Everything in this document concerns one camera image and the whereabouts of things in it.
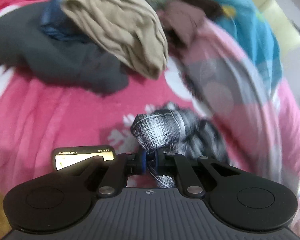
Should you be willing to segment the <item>black white plaid shirt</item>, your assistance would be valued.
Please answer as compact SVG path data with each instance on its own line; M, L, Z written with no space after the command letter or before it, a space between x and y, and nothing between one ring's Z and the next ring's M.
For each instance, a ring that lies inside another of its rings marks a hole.
M175 187L170 176L160 175L155 154L176 153L189 160L201 156L229 164L224 139L215 126L189 108L169 102L148 114L138 114L130 128L132 135L148 155L147 168L160 188Z

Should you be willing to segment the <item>black smartphone lit screen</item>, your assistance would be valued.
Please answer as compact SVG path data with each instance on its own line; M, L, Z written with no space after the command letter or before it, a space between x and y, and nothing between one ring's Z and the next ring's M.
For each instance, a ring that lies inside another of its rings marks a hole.
M52 151L53 169L58 171L85 159L102 156L104 161L115 159L115 150L109 145L61 147Z

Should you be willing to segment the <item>pink grey patchwork quilt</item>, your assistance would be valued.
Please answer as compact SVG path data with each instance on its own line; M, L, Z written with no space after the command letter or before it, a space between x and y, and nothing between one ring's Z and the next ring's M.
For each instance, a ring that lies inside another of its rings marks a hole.
M300 108L287 81L270 95L243 49L207 18L164 20L163 27L196 107L210 111L232 165L297 196L292 229L300 236Z

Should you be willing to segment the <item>pink floral bed blanket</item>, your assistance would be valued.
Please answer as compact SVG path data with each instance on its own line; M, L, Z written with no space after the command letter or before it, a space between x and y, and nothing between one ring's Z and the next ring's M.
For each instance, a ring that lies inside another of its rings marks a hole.
M132 72L125 89L105 97L0 66L1 193L51 172L55 148L110 145L117 153L136 150L138 142L130 132L136 115L168 102L208 117L175 65L157 80Z

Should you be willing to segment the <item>dark grey garment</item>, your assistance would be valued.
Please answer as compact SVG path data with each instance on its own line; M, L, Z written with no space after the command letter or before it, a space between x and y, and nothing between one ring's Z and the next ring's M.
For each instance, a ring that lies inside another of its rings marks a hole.
M121 62L93 42L59 41L40 29L46 4L33 3L0 16L0 63L27 67L39 79L111 94L128 86Z

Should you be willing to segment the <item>teal striped garment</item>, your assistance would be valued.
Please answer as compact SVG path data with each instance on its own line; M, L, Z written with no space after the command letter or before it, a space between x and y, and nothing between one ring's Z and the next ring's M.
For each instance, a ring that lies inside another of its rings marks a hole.
M283 77L279 43L252 0L212 0L231 9L215 23L227 31L256 66L264 85L272 93Z

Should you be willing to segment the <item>pale yellow wardrobe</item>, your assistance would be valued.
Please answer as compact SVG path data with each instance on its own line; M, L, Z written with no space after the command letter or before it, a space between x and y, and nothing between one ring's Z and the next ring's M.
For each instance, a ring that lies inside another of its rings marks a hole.
M252 0L269 23L280 46L281 55L300 47L300 26L288 18L275 0Z

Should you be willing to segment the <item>blue denim garment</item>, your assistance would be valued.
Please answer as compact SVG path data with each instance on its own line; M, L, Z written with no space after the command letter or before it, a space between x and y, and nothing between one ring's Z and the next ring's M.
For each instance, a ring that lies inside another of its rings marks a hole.
M77 25L62 11L62 0L49 0L40 17L40 29L47 36L59 41L90 42Z

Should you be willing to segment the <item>beige crumpled garment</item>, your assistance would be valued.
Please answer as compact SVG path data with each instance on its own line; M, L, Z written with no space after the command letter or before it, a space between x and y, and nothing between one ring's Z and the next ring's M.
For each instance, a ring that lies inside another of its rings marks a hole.
M143 77L166 68L168 42L145 0L62 0L61 9L96 44Z

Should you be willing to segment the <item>brown mauve garment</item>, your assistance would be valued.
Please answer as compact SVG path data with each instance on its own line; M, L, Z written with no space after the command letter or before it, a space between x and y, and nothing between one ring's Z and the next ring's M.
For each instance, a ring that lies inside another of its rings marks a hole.
M221 5L213 0L169 0L159 18L168 42L175 48L187 48L206 19L222 15Z

